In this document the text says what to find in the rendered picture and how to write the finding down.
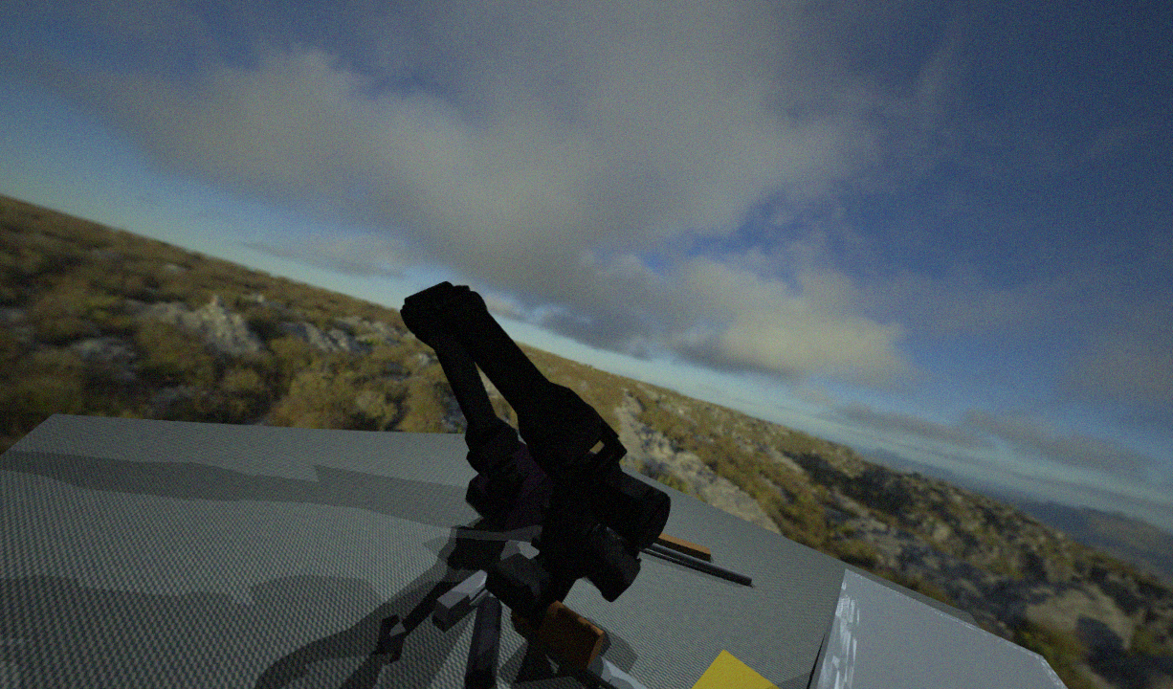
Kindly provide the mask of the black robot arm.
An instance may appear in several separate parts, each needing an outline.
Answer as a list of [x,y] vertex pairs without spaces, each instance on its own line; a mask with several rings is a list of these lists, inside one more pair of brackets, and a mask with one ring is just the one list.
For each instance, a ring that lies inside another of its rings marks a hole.
[[[411,293],[400,317],[416,339],[436,350],[468,423],[467,461],[489,475],[484,487],[508,498],[529,474],[514,461],[520,450],[516,428],[491,408],[476,365],[511,403],[529,454],[555,481],[552,502],[601,521],[567,570],[579,575],[583,568],[609,602],[628,592],[642,568],[642,559],[636,560],[640,548],[651,546],[666,526],[671,498],[623,474],[621,458],[628,450],[621,435],[572,389],[548,381],[469,286],[445,281]],[[605,448],[595,454],[590,450],[599,441]],[[617,535],[609,535],[606,527]]]

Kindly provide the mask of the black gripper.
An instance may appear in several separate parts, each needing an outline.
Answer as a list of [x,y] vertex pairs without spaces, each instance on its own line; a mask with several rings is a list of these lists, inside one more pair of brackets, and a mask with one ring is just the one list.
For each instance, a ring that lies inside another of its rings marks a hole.
[[540,550],[537,558],[529,560],[516,553],[499,560],[489,567],[483,586],[514,613],[528,619],[534,631],[538,630],[550,604],[557,599],[562,603],[575,580],[586,576],[583,568],[575,575],[567,566],[583,539],[601,523],[591,514],[564,509],[552,502],[551,497],[542,504],[540,513],[544,515],[542,533],[531,538],[531,546]]

